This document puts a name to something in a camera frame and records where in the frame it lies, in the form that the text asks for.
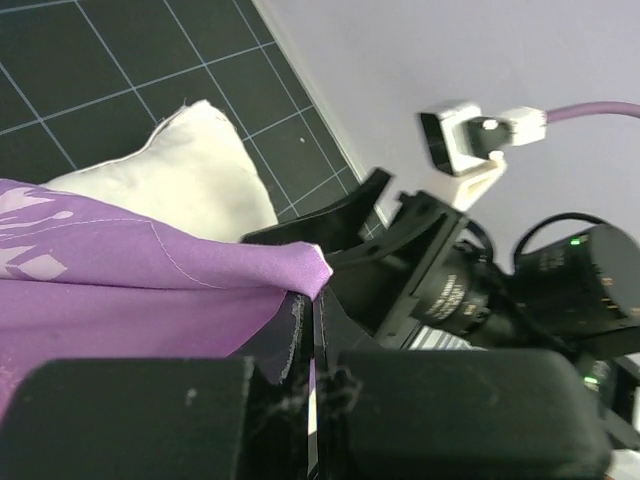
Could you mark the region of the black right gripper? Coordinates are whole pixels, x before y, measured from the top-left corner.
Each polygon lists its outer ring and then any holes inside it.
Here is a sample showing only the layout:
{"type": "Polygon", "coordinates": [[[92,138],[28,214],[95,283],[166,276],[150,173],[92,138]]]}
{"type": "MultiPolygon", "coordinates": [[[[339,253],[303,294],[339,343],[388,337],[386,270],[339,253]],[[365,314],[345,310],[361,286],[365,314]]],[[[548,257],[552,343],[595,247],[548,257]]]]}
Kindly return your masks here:
{"type": "MultiPolygon", "coordinates": [[[[330,254],[360,245],[360,235],[391,181],[374,169],[355,190],[332,204],[244,235],[243,244],[304,242],[330,254]]],[[[425,349],[436,331],[469,339],[486,325],[500,291],[493,245],[483,229],[424,192],[398,197],[397,210],[377,240],[381,290],[372,301],[372,335],[383,346],[425,349]]]]}

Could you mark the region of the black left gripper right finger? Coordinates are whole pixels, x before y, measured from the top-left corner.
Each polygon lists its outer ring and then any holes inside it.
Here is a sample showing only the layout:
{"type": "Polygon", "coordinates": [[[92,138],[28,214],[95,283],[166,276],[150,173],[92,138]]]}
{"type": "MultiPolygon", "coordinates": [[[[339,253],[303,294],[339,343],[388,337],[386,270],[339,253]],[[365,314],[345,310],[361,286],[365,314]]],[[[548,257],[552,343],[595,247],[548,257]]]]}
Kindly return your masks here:
{"type": "Polygon", "coordinates": [[[595,396],[546,350],[387,350],[314,304],[323,479],[601,479],[595,396]]]}

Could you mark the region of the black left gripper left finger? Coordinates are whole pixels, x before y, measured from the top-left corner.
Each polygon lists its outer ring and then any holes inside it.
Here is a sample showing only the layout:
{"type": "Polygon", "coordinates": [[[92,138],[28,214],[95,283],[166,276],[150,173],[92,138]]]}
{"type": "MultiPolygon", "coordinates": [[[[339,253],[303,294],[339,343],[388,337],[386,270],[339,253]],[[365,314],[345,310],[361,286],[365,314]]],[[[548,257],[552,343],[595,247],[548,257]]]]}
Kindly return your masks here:
{"type": "Polygon", "coordinates": [[[64,359],[1,420],[5,479],[303,479],[312,304],[284,299],[225,359],[64,359]]]}

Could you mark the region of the white pillow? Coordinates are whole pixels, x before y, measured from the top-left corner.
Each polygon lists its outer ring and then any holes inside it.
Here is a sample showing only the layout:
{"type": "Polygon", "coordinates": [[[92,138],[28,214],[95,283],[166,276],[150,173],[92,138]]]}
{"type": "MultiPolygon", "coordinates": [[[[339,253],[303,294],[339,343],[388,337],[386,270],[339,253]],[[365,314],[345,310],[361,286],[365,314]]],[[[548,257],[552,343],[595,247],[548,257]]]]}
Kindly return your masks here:
{"type": "Polygon", "coordinates": [[[139,150],[45,186],[206,240],[236,243],[278,222],[236,127],[207,100],[183,105],[163,119],[139,150]]]}

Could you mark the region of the pink purple printed pillowcase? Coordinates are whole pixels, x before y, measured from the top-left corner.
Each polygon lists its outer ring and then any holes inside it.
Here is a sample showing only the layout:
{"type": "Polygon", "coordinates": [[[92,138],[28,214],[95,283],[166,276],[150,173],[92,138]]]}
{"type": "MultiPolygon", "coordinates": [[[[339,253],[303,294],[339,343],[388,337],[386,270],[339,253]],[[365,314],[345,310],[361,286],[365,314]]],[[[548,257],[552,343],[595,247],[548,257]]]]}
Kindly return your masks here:
{"type": "Polygon", "coordinates": [[[1,183],[1,398],[61,358],[225,357],[331,267],[307,243],[200,240],[85,197],[1,183]]]}

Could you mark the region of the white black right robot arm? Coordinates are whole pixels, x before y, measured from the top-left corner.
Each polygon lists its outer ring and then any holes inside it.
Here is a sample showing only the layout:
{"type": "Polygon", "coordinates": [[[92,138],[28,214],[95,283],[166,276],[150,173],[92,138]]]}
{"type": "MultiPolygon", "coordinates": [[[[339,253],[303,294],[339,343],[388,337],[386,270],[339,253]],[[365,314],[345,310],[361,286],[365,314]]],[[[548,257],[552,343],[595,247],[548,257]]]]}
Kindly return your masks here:
{"type": "Polygon", "coordinates": [[[520,240],[513,270],[495,262],[480,225],[424,192],[403,193],[390,225],[360,233],[390,182],[382,169],[332,204],[244,238],[248,244],[314,243],[347,316],[393,349],[458,345],[543,348],[565,355],[607,413],[636,426],[639,247],[592,215],[583,229],[535,250],[520,240]]]}

